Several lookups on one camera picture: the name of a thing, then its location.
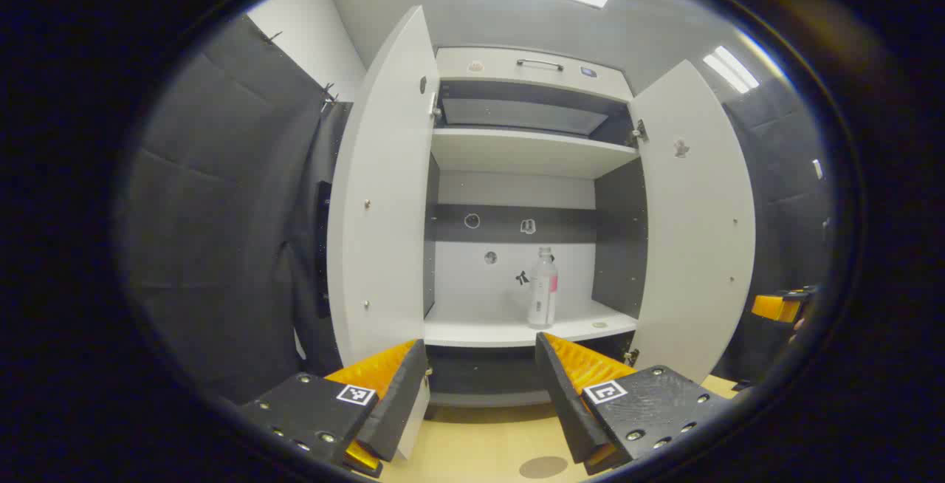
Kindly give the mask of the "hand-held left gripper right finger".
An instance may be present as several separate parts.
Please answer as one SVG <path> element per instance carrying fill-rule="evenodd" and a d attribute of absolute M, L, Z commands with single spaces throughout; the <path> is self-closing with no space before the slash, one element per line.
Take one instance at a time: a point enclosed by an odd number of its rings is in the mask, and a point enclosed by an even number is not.
<path fill-rule="evenodd" d="M 632 369 L 549 332 L 536 335 L 535 363 L 571 459 L 590 476 L 688 444 L 733 406 L 669 366 Z"/>

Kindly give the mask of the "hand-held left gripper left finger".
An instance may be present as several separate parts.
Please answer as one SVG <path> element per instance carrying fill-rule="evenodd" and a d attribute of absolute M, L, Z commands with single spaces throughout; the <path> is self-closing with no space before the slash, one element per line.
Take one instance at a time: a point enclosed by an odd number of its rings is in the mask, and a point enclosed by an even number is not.
<path fill-rule="evenodd" d="M 266 442 L 294 456 L 378 477 L 409 457 L 430 392 L 421 338 L 384 349 L 325 377 L 301 372 L 238 407 Z"/>

